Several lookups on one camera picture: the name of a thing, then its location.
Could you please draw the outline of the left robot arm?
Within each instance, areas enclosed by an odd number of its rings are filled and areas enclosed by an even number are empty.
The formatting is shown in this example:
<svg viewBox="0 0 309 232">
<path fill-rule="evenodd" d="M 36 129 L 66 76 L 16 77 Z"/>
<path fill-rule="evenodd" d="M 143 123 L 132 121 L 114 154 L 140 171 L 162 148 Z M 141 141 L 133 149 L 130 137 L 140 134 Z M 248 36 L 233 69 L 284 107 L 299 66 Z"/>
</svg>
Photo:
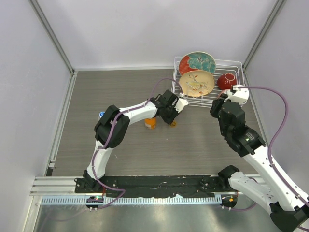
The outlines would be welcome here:
<svg viewBox="0 0 309 232">
<path fill-rule="evenodd" d="M 148 118 L 160 117 L 167 124 L 189 105 L 187 99 L 176 96 L 169 90 L 157 97 L 127 108 L 117 108 L 111 105 L 95 125 L 95 149 L 90 164 L 84 171 L 82 180 L 84 187 L 93 193 L 102 189 L 105 169 L 114 148 L 123 141 L 128 127 Z"/>
</svg>

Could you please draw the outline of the orange juice bottle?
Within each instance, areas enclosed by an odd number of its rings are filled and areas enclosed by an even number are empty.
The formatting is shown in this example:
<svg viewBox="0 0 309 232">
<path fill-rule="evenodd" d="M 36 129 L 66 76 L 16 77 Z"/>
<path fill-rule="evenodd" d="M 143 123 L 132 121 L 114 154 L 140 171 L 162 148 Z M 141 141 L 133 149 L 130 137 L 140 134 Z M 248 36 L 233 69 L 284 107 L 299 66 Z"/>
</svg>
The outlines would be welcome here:
<svg viewBox="0 0 309 232">
<path fill-rule="evenodd" d="M 153 130 L 153 129 L 156 128 L 157 120 L 156 120 L 155 117 L 153 117 L 153 118 L 146 118 L 146 119 L 144 120 L 144 124 L 145 124 L 145 127 L 146 127 L 147 129 Z"/>
</svg>

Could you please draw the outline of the clear plastic water bottle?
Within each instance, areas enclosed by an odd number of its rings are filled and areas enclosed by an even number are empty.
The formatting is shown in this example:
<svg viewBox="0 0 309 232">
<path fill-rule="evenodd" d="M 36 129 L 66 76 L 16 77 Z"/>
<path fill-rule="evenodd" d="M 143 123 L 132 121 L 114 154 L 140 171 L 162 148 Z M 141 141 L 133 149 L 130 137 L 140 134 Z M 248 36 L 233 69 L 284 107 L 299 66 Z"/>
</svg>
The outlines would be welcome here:
<svg viewBox="0 0 309 232">
<path fill-rule="evenodd" d="M 98 114 L 98 120 L 100 120 L 104 116 L 105 112 L 102 111 Z"/>
</svg>

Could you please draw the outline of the orange bottle cap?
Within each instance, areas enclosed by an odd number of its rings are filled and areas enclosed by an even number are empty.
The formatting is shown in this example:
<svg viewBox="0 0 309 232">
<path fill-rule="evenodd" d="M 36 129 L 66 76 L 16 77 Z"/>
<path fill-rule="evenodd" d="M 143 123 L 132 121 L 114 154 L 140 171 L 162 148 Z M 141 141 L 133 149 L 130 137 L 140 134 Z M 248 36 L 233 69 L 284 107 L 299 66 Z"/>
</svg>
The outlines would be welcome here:
<svg viewBox="0 0 309 232">
<path fill-rule="evenodd" d="M 176 121 L 173 121 L 172 123 L 170 123 L 170 125 L 169 125 L 170 127 L 176 127 L 177 126 L 177 122 Z"/>
</svg>

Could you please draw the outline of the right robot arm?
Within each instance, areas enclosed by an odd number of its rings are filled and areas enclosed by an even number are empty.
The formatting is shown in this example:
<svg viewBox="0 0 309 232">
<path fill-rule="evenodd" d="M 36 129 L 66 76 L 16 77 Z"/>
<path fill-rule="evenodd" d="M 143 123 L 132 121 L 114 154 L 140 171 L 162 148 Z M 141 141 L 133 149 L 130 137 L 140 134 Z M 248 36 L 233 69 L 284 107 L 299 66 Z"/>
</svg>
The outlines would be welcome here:
<svg viewBox="0 0 309 232">
<path fill-rule="evenodd" d="M 255 130 L 246 126 L 241 105 L 225 93 L 213 101 L 211 116 L 218 119 L 229 147 L 249 163 L 265 181 L 256 183 L 233 165 L 219 172 L 220 189 L 237 190 L 264 208 L 283 232 L 293 232 L 309 218 L 309 196 L 269 155 L 269 147 Z"/>
</svg>

